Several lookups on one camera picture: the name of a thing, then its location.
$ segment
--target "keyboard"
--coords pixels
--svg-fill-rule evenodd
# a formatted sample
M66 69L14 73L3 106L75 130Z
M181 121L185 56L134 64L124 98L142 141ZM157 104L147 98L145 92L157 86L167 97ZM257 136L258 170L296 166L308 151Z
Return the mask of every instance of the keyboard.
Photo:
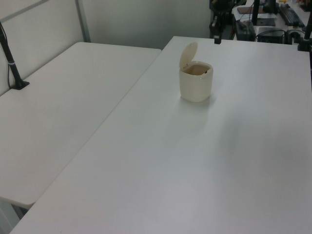
M300 28L304 27L304 23L301 21L297 13L288 6L288 4L280 5L279 7L279 13L282 16L283 20L285 21L285 24L288 26L293 26L293 24L296 22L298 23L298 26Z

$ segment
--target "white table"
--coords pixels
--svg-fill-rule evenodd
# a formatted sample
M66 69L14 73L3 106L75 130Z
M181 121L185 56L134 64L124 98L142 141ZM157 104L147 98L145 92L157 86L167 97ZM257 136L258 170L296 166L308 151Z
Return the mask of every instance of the white table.
M214 67L198 104L193 41ZM311 234L311 121L308 53L174 37L12 234Z
M77 43L0 97L0 199L29 208L160 50Z

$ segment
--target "electronic device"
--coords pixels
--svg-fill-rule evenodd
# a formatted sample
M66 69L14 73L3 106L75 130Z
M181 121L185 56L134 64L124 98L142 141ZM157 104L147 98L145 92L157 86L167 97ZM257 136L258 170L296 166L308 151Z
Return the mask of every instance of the electronic device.
M311 11L311 0L304 0L304 3L300 5L303 11Z
M259 28L258 42L283 44L284 32L280 28Z
M254 41L255 31L251 21L235 22L235 33L237 40Z
M288 26L299 26L300 28L304 27L304 23L299 18L297 13L289 7L288 4L282 4L279 6L279 13L282 16L285 24Z

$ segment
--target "cream-colored container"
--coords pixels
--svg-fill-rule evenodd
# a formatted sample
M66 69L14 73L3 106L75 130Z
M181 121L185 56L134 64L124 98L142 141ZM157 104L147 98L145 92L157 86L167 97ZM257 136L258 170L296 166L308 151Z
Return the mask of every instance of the cream-colored container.
M181 96L192 102L206 100L210 96L213 82L213 67L205 62L192 61L198 48L197 42L189 44L180 59Z

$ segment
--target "table surface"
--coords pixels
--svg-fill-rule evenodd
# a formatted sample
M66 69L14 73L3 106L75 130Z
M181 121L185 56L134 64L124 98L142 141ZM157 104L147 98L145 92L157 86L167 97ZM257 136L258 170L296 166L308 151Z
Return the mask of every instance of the table surface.
M251 6L252 3L254 1L253 0L247 0L246 5L245 6ZM300 17L300 19L302 20L302 22L305 24L305 26L307 26L308 24L308 20L309 20L309 15L310 12L304 12L301 8L300 5L298 3L292 2L291 0L287 1L287 4L293 8L293 10L297 13L297 15ZM280 28L283 29L285 31L287 30L292 30L294 29L292 26L287 26L285 24L285 21L283 20L283 18L281 17L281 15L278 13L277 18L275 19L275 26L255 26L255 32L256 34L258 34L259 32L259 28L261 27L269 27L269 28Z
M160 50L77 43L0 97L0 199L29 208Z
M214 67L202 103L179 91L193 41ZM294 45L174 37L11 233L310 234L309 64Z

